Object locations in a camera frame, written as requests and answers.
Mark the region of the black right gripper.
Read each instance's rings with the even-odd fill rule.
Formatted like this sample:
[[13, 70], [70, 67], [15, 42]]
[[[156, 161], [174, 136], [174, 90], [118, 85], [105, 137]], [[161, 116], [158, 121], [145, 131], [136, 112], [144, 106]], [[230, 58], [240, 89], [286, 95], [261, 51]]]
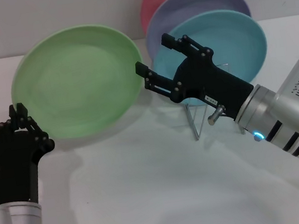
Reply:
[[215, 108], [223, 106], [224, 113], [235, 119], [254, 86], [214, 65], [212, 49], [198, 44], [188, 35], [175, 39], [164, 33], [161, 44], [189, 58], [178, 66], [173, 80], [136, 62], [135, 72], [144, 79], [145, 89], [165, 96], [176, 104], [195, 98]]

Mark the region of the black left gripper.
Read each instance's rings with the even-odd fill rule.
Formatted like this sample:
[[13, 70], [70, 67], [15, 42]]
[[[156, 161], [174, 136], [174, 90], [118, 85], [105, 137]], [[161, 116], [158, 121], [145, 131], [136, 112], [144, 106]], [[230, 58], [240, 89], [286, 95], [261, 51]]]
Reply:
[[9, 106], [9, 119], [0, 123], [0, 204], [38, 202], [38, 163], [54, 148], [22, 103]]

